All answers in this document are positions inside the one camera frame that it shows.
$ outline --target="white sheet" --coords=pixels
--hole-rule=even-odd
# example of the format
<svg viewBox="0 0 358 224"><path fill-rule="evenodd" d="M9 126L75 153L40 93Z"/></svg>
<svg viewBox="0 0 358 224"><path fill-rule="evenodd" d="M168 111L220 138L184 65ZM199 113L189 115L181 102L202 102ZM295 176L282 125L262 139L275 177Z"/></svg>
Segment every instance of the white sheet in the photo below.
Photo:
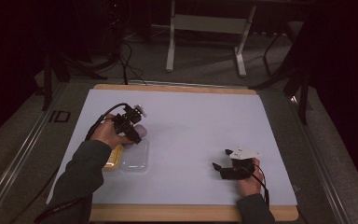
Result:
<svg viewBox="0 0 358 224"><path fill-rule="evenodd" d="M94 203L235 204L239 199L236 181L222 180L212 162L230 167L224 149L245 146L263 154L259 159L270 204L296 205L257 95L91 90L58 176L95 120L119 103L140 104L147 113L140 124L148 130L148 168L135 174L104 172L104 184L94 193ZM123 114L124 110L113 112Z"/></svg>

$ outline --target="sleeve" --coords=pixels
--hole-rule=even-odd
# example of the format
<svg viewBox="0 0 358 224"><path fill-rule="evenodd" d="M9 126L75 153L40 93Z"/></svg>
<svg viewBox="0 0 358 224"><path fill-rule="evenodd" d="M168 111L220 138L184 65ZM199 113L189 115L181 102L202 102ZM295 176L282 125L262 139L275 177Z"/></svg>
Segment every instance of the sleeve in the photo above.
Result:
<svg viewBox="0 0 358 224"><path fill-rule="evenodd" d="M111 152L107 144L96 140L80 145L57 180L45 211L75 200L78 202L41 223L89 223L92 193L103 184L102 169Z"/></svg>
<svg viewBox="0 0 358 224"><path fill-rule="evenodd" d="M237 201L243 224L270 224L275 218L261 194L253 194Z"/></svg>

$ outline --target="dark background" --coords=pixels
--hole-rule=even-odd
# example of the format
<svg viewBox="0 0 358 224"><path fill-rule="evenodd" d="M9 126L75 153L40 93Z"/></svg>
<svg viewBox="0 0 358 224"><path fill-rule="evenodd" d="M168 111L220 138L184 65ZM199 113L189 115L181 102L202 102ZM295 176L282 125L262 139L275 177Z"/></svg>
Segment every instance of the dark background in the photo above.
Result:
<svg viewBox="0 0 358 224"><path fill-rule="evenodd" d="M131 2L134 14L129 25L144 36L150 34L150 23L169 24L169 1ZM192 1L177 2L178 12L190 14L196 8L198 14L212 16L245 18L247 13L232 4L221 10L221 3L200 2L205 5L197 7ZM90 60L90 50L100 43L98 34L109 24L105 3L76 0L31 5L28 0L0 1L0 126L37 90L34 76L43 68L47 42L73 58ZM121 11L123 20L125 10L128 8ZM317 9L261 6L254 17L253 35L272 35L284 21L303 20L308 15L285 61L290 66L311 65L311 85L358 169L358 1L338 1L330 8ZM119 51L116 47L108 51Z"/></svg>

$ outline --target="person's hand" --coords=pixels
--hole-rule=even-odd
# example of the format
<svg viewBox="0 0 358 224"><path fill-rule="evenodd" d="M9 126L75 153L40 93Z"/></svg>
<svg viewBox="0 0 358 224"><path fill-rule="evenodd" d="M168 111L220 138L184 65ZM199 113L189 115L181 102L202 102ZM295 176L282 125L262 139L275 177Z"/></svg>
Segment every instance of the person's hand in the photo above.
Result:
<svg viewBox="0 0 358 224"><path fill-rule="evenodd" d="M259 180L263 181L264 176L260 173L260 169L258 168L258 166L260 166L260 160L258 160L256 158L252 158L252 160L255 165L254 175ZM252 176L247 179L239 180L238 186L240 188L240 194L243 197L260 193L260 190L261 190L261 184Z"/></svg>
<svg viewBox="0 0 358 224"><path fill-rule="evenodd" d="M126 136L120 136L116 134L114 123L112 120L113 117L114 115L108 114L105 118L105 121L95 129L89 140L98 140L103 143L106 143L112 148L112 150L120 144L132 143L132 141Z"/></svg>

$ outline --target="cable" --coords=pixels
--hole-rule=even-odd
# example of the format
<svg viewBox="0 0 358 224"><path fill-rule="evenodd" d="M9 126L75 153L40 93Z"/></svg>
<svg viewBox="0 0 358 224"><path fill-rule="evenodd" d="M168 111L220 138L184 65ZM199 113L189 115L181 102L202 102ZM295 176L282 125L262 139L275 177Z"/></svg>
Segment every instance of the cable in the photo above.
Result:
<svg viewBox="0 0 358 224"><path fill-rule="evenodd" d="M57 167L57 169L54 171L54 173L48 179L48 182L43 186L43 188L41 190L39 190L39 192L36 194L36 196L34 196L34 198L30 202L28 202L27 205L25 205L25 207L13 219L11 219L11 221L9 222L10 224L15 223L17 221L17 219L19 219L19 217L21 217L24 214L24 212L31 207L31 205L36 201L36 199L39 198L39 196L46 189L46 187L51 182L53 177L58 173L59 168L60 168L60 166Z"/></svg>
<svg viewBox="0 0 358 224"><path fill-rule="evenodd" d="M127 104L125 103L121 103L121 104L118 104L118 105L115 105L113 106L112 108L108 109L104 114L102 114L98 119L97 121L95 121L95 123L89 128L89 131L87 132L87 135L86 135L86 140L90 140L92 134L95 132L95 130L97 129L98 125L101 124L101 122L104 120L104 118L114 109L118 108L119 106L126 106Z"/></svg>

